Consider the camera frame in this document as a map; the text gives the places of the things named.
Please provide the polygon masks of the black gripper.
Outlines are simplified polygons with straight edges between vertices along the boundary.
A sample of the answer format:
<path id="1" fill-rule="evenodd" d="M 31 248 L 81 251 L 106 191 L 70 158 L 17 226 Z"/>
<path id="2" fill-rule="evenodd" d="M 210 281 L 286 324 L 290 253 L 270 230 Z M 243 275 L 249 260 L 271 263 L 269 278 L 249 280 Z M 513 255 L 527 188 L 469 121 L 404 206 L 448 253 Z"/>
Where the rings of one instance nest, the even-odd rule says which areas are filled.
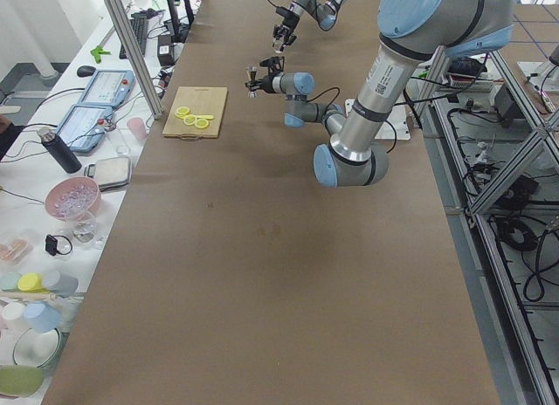
<path id="1" fill-rule="evenodd" d="M 252 83 L 245 83 L 245 87 L 249 92 L 263 91 L 265 93 L 276 93 L 273 86 L 275 76 L 266 75 L 261 79 L 255 79 Z"/>
<path id="2" fill-rule="evenodd" d="M 282 22 L 279 25 L 275 25 L 273 28 L 273 49 L 280 49 L 280 38 L 283 38 L 284 46 L 290 46 L 296 40 L 296 35 L 294 31 L 299 23 L 299 16 L 294 13 L 291 19 L 282 18 Z"/>

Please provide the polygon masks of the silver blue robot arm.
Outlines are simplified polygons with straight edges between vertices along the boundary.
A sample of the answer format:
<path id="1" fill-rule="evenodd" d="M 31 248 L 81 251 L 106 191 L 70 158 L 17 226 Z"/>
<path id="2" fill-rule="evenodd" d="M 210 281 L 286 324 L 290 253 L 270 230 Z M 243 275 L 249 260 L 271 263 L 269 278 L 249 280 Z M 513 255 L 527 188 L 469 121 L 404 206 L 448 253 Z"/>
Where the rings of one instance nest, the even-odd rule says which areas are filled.
<path id="1" fill-rule="evenodd" d="M 292 0 L 285 6 L 273 5 L 275 13 L 281 17 L 281 22 L 273 27 L 273 49 L 282 53 L 296 40 L 296 28 L 302 16 L 307 13 L 322 31 L 330 31 L 338 18 L 342 5 L 347 0 Z"/>
<path id="2" fill-rule="evenodd" d="M 386 174 L 389 158 L 375 137 L 418 65 L 438 47 L 449 58 L 499 50 L 512 36 L 515 0 L 381 0 L 377 16 L 380 46 L 362 89 L 348 114 L 333 103 L 308 100 L 314 79 L 306 72 L 286 73 L 281 53 L 291 45 L 295 29 L 308 13 L 324 31 L 331 30 L 348 0 L 293 0 L 277 8 L 282 22 L 273 29 L 277 55 L 261 61 L 268 74 L 258 79 L 248 68 L 250 94 L 283 94 L 284 122 L 302 127 L 321 123 L 329 141 L 314 151 L 314 175 L 325 187 L 367 186 Z"/>

